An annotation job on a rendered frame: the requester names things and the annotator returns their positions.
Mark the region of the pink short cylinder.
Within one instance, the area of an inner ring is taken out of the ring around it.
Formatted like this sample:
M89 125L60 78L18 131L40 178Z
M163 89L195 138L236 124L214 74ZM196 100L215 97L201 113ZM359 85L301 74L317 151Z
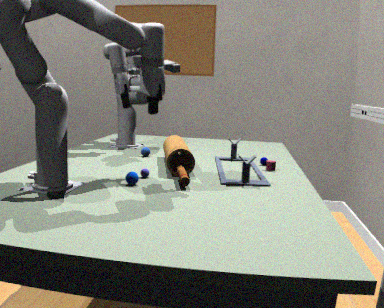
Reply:
M276 161L267 160L266 161L266 170L267 171L275 171Z

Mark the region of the tan cardboard tube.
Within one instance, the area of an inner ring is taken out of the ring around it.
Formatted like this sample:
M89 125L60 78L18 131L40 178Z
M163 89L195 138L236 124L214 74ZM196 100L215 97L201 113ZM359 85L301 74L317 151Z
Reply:
M175 176L178 176L175 163L173 160L173 155L178 153L183 166L186 170L187 175L190 174L195 166L195 159L191 151L187 147L184 140L177 135L172 135L166 138L163 144L164 154L166 158L168 170ZM178 176L179 177L179 176Z

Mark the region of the brown cylinder with blue band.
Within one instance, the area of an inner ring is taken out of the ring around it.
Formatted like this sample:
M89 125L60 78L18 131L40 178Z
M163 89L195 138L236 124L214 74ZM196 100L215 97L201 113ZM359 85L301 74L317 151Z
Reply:
M176 167L176 170L177 170L177 173L178 173L181 185L188 186L189 183L190 183L190 180L189 180L189 177L188 177L188 175L186 173L186 170L185 170L185 168L183 166L183 163L181 161L181 158L180 158L179 154L176 153L172 157L173 157L173 160L174 160L174 163L175 163L175 167Z

